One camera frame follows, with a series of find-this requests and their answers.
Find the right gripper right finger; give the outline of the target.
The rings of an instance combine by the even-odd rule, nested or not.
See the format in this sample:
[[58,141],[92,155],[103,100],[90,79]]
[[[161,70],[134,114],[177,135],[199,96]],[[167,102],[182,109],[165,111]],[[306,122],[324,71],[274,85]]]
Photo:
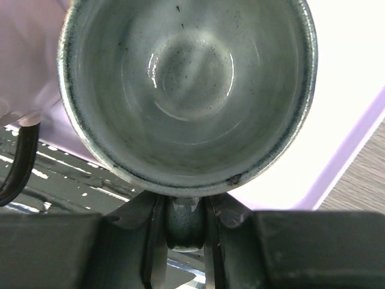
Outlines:
[[204,209],[206,288],[264,288],[252,211],[227,193],[204,198]]

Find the lavender plastic tray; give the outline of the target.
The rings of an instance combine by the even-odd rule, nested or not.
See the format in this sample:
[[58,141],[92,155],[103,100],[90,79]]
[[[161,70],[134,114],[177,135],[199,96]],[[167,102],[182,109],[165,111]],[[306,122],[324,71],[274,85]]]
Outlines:
[[[19,118],[5,126],[33,125],[39,111],[43,141],[103,166],[73,129],[60,93],[58,44],[69,3],[1,2],[1,100]],[[384,117],[384,2],[307,3],[318,45],[313,101],[281,157],[227,191],[253,210],[319,207]],[[41,91],[51,81],[60,99],[47,107]]]

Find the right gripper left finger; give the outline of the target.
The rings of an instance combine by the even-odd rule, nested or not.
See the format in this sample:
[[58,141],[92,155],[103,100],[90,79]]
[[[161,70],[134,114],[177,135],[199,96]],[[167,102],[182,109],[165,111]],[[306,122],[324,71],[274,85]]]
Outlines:
[[105,217],[101,288],[165,287],[164,205],[164,196],[145,191]]

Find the clear purple glass mug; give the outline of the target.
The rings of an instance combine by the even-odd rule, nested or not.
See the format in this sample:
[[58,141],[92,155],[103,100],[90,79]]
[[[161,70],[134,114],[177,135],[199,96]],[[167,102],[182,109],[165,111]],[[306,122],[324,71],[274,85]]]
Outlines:
[[[50,107],[60,99],[56,82],[48,82],[41,92],[48,95],[48,100],[43,101],[44,106]],[[12,113],[5,109],[5,104],[2,102],[5,103],[5,101],[1,100],[1,126],[18,122],[19,118],[11,116]],[[37,120],[32,121],[33,125],[20,125],[14,160],[1,184],[1,207],[9,204],[23,191],[31,176],[39,142],[40,113],[39,111],[32,113],[37,115]]]

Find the grey green ceramic mug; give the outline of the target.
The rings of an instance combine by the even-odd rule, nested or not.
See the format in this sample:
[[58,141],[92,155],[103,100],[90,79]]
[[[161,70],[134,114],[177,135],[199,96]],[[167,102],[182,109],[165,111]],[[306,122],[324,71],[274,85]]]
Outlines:
[[307,1],[70,1],[58,44],[65,111],[113,174],[170,196],[170,249],[203,246],[201,198],[240,187],[292,144],[318,45]]

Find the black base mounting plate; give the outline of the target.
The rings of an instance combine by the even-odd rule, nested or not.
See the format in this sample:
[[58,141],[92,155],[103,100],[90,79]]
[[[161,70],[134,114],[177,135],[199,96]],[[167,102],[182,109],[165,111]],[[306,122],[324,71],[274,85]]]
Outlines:
[[[1,184],[12,165],[19,135],[1,128]],[[55,146],[39,143],[31,177],[21,194],[1,213],[108,214],[141,192],[112,173]],[[203,251],[169,251],[165,288],[205,288]]]

